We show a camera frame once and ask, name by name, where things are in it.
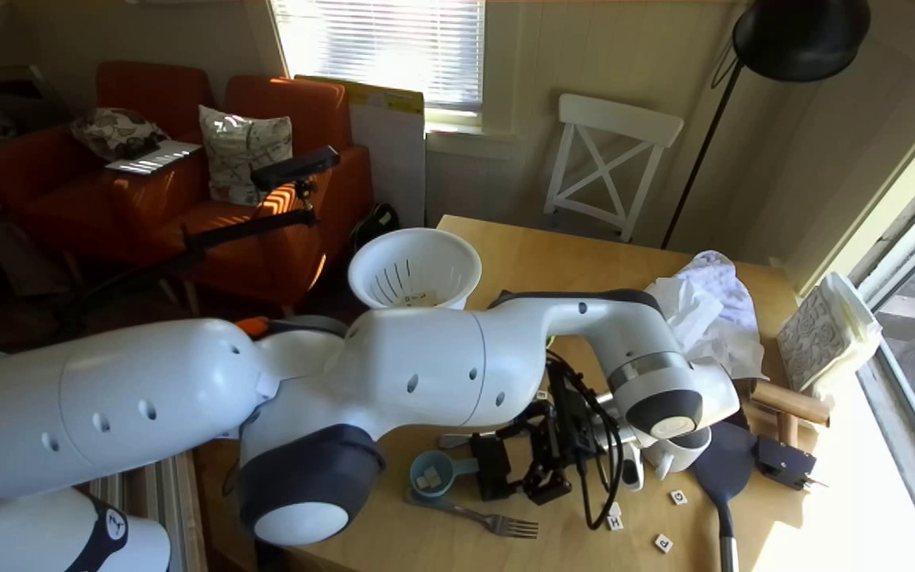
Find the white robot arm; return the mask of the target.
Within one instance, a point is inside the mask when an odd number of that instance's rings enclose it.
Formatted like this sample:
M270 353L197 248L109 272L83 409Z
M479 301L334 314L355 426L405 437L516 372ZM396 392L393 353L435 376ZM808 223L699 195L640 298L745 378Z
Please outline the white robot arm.
M548 344L592 344L642 441L739 409L644 293L506 296L486 311L385 310L263 339L221 317L159 322L0 353L0 572L166 572L168 533L83 493L89 479L243 440L243 523L276 547L340 533L400 426L500 426L535 401Z

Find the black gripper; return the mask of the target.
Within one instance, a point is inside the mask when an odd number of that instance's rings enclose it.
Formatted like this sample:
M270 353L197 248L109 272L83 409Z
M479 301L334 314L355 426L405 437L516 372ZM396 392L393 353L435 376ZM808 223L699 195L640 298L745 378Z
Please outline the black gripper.
M587 479L587 462L598 465L603 508L617 502L626 462L621 423L564 357L548 357L548 401L535 401L521 421L530 432L530 466L521 479L530 502L548 506L566 496L568 466Z

